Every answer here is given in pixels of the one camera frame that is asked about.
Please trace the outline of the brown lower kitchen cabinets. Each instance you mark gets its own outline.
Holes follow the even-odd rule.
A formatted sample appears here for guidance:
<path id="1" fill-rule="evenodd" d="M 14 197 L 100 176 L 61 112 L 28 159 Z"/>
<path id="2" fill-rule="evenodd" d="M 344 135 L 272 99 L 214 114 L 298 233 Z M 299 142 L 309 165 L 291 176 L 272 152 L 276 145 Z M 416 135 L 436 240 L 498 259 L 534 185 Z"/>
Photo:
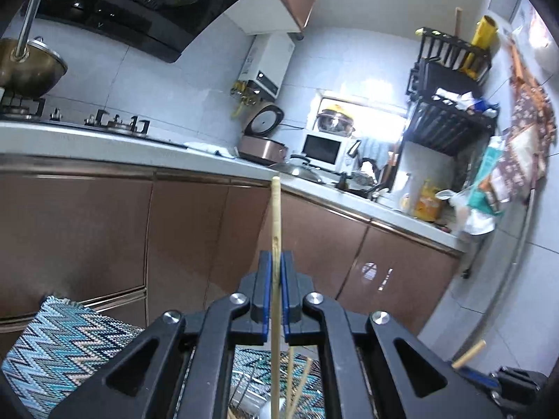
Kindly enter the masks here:
<path id="1" fill-rule="evenodd" d="M 260 179 L 3 155 L 2 350 L 49 295 L 142 327 L 208 307 L 270 248 L 270 197 Z M 459 265 L 452 237 L 312 184 L 281 201 L 282 247 L 318 291 L 422 330 Z"/>

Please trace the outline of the glass pot lid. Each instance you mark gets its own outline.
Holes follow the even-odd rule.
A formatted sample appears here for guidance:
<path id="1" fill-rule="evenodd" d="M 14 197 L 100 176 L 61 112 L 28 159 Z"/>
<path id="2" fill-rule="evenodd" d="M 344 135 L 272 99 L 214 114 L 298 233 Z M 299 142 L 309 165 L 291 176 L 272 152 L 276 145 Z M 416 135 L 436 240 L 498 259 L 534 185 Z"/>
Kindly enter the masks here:
<path id="1" fill-rule="evenodd" d="M 272 164 L 270 168 L 315 184 L 324 184 L 324 180 L 310 168 L 310 159 L 304 154 L 292 154 L 288 160 Z"/>

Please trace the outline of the yellow oil bottle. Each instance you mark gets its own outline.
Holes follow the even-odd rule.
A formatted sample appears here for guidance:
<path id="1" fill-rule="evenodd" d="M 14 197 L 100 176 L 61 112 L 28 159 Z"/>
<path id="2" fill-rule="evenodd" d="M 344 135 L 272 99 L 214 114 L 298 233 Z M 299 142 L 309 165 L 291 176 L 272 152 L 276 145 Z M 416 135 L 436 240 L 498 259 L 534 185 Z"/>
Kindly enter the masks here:
<path id="1" fill-rule="evenodd" d="M 442 213 L 442 200 L 437 194 L 442 189 L 426 179 L 421 187 L 419 197 L 416 201 L 413 216 L 426 222 L 435 222 Z"/>

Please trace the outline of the white microwave oven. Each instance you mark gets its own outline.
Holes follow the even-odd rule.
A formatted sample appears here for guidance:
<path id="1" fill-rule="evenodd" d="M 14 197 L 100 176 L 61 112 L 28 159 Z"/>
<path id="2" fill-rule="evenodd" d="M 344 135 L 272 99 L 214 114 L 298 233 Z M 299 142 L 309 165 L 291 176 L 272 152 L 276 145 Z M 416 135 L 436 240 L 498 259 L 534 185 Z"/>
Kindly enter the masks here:
<path id="1" fill-rule="evenodd" d="M 352 137 L 327 132 L 305 131 L 300 153 L 310 160 L 314 168 L 333 173 L 351 174 L 360 141 Z"/>

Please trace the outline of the zigzag patterned table cloth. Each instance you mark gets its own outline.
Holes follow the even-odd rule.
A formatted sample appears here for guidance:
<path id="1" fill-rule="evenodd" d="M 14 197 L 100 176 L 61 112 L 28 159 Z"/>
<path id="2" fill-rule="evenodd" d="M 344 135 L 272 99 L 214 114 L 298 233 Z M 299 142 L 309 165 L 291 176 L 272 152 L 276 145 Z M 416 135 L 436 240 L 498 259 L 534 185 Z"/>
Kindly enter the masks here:
<path id="1" fill-rule="evenodd" d="M 68 299 L 49 296 L 3 356 L 1 370 L 35 418 L 46 418 L 64 398 L 117 355 L 141 327 L 103 315 Z M 233 369 L 267 366 L 271 352 L 235 350 Z"/>

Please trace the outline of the pink rice cooker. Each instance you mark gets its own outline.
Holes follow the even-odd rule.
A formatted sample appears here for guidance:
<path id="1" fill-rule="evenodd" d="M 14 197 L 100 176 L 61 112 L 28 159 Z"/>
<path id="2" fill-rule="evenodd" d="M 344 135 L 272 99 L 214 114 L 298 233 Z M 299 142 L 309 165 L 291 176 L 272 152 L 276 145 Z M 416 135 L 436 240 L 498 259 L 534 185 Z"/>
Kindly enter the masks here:
<path id="1" fill-rule="evenodd" d="M 242 137 L 236 147 L 238 155 L 264 166 L 282 163 L 288 148 L 271 138 L 284 119 L 284 111 L 272 102 L 261 102 L 245 112 Z"/>

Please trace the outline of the yellow lidded pot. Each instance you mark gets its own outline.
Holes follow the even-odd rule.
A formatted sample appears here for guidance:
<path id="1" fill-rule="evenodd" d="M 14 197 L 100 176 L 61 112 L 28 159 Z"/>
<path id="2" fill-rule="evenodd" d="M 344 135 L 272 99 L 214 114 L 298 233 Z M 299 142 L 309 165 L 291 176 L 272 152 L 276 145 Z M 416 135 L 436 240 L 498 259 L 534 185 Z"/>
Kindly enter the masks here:
<path id="1" fill-rule="evenodd" d="M 317 129 L 321 132 L 350 137 L 354 132 L 354 119 L 334 109 L 323 109 L 317 114 Z"/>

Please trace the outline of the patterned hanging cloth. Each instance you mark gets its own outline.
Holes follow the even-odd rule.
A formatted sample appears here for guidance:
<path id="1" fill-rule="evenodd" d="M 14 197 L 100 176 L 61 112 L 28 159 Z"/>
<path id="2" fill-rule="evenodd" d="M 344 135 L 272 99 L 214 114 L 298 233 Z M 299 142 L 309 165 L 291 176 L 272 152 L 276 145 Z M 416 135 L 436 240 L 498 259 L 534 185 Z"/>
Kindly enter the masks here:
<path id="1" fill-rule="evenodd" d="M 524 63 L 513 37 L 495 39 L 511 59 L 510 127 L 486 148 L 468 206 L 487 215 L 502 213 L 513 200 L 547 174 L 547 157 L 556 144 L 554 110 L 544 87 Z"/>

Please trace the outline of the white water heater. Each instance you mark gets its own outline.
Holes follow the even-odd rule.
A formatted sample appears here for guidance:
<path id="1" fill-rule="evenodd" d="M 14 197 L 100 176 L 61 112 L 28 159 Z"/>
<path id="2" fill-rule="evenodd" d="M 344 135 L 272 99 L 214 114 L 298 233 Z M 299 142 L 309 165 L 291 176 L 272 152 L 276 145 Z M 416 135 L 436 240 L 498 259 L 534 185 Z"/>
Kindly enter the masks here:
<path id="1" fill-rule="evenodd" d="M 294 51 L 295 43 L 288 33 L 257 35 L 245 57 L 238 80 L 257 96 L 275 101 Z"/>

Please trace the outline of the gas stove burner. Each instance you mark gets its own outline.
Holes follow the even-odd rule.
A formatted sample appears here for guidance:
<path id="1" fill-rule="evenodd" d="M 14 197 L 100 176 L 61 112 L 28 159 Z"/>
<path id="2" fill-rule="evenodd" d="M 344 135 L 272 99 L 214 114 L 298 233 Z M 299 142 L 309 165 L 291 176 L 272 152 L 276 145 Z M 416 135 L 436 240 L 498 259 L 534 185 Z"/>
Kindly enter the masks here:
<path id="1" fill-rule="evenodd" d="M 61 104 L 48 103 L 44 97 L 25 98 L 12 93 L 1 96 L 1 120 L 113 134 L 120 138 L 135 138 L 176 147 L 187 145 L 184 136 L 158 128 L 147 117 L 124 116 L 96 107 L 91 110 L 64 110 Z"/>

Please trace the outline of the black wall dish rack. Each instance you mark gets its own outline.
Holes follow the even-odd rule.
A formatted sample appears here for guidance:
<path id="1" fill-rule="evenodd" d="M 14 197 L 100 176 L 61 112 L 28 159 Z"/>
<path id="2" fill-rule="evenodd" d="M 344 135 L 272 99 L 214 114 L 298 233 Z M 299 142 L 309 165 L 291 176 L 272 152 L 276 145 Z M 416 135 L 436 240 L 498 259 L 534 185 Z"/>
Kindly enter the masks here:
<path id="1" fill-rule="evenodd" d="M 492 67 L 490 49 L 460 38 L 462 8 L 455 8 L 454 32 L 423 27 L 416 31 L 419 54 L 409 73 L 407 127 L 397 150 L 414 143 L 454 160 L 452 184 L 472 184 L 481 156 L 495 134 L 500 108 L 482 96 Z"/>

